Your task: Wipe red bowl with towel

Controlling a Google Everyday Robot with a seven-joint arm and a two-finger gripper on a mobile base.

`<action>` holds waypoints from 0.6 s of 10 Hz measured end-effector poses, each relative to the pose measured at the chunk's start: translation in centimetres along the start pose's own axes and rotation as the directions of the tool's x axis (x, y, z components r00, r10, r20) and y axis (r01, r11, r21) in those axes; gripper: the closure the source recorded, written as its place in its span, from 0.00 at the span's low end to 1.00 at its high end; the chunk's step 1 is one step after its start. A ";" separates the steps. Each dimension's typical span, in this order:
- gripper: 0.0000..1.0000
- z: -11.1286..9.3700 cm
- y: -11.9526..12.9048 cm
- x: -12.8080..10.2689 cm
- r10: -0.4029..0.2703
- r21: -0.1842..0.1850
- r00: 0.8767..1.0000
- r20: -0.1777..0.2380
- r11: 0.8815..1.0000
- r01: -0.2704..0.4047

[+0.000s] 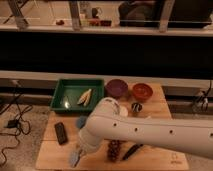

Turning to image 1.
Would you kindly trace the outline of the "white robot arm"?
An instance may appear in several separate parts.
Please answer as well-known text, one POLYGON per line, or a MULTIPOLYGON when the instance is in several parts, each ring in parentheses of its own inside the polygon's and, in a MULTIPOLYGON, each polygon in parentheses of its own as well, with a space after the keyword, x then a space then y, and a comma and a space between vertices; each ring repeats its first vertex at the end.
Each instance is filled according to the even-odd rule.
POLYGON ((78 133, 84 152, 96 152, 104 139, 110 139, 213 159, 213 121, 123 117, 119 112, 117 100, 100 100, 78 133))

